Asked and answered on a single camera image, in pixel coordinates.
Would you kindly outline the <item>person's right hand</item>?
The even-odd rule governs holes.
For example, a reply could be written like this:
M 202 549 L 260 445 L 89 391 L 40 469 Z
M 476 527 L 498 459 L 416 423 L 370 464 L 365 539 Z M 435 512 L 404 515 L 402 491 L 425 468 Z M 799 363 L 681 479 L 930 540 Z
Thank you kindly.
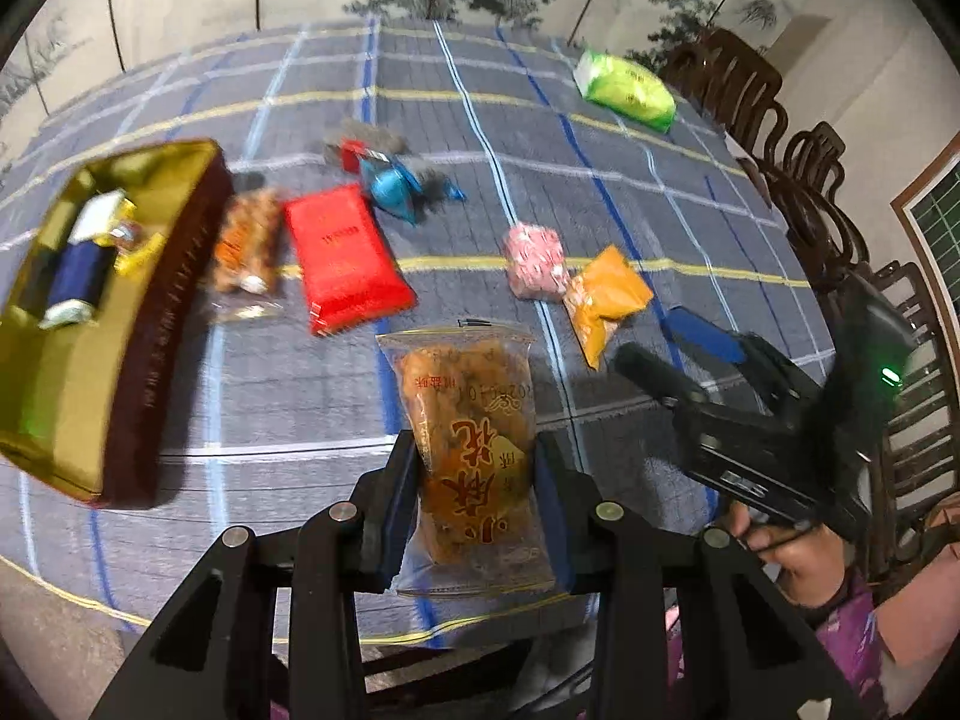
M 805 532 L 755 525 L 747 505 L 734 500 L 724 525 L 765 564 L 779 567 L 778 587 L 793 605 L 815 610 L 828 605 L 846 580 L 846 543 L 825 525 Z

